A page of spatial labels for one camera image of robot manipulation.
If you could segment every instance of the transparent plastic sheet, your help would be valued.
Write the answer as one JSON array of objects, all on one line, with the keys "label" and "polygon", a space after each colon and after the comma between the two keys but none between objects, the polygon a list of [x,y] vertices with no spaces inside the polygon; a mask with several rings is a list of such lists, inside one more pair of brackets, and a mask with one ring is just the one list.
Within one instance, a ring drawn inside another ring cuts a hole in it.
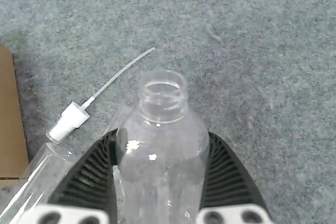
[{"label": "transparent plastic sheet", "polygon": [[[129,113],[132,112],[132,109],[126,105],[122,105],[118,108],[118,111],[114,115],[111,120],[111,123],[107,126],[104,135],[114,129],[117,129],[123,121],[127,118]],[[114,185],[115,185],[115,192],[117,194],[117,205],[118,205],[118,224],[125,224],[125,217],[124,217],[124,192],[121,185],[121,177],[119,170],[116,166],[113,167],[113,178],[114,178]]]},{"label": "transparent plastic sheet", "polygon": [[75,160],[70,151],[54,143],[44,144],[0,203],[0,223],[15,224],[24,211],[46,202]]}]

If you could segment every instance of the clear plastic bottle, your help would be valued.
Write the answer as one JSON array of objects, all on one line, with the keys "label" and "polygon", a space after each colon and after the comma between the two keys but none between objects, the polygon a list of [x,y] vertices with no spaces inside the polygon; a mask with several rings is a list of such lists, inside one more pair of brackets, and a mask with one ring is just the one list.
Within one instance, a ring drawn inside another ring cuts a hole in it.
[{"label": "clear plastic bottle", "polygon": [[184,77],[143,76],[140,101],[117,132],[127,224],[194,224],[201,200],[208,133],[188,107]]}]

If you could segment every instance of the cardboard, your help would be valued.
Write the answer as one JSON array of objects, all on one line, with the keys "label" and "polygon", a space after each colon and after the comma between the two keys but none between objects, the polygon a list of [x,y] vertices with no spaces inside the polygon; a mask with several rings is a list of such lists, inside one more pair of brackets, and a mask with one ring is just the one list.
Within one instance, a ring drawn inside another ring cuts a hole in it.
[{"label": "cardboard", "polygon": [[0,188],[15,183],[27,165],[13,57],[0,45]]}]

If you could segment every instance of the bottle opening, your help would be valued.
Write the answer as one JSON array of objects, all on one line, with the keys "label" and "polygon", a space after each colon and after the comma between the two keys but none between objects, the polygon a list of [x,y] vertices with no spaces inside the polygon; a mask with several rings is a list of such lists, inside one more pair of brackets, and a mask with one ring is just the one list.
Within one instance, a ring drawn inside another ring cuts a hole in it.
[{"label": "bottle opening", "polygon": [[187,112],[186,81],[174,71],[158,70],[145,74],[139,95],[140,111],[149,121],[174,122]]}]

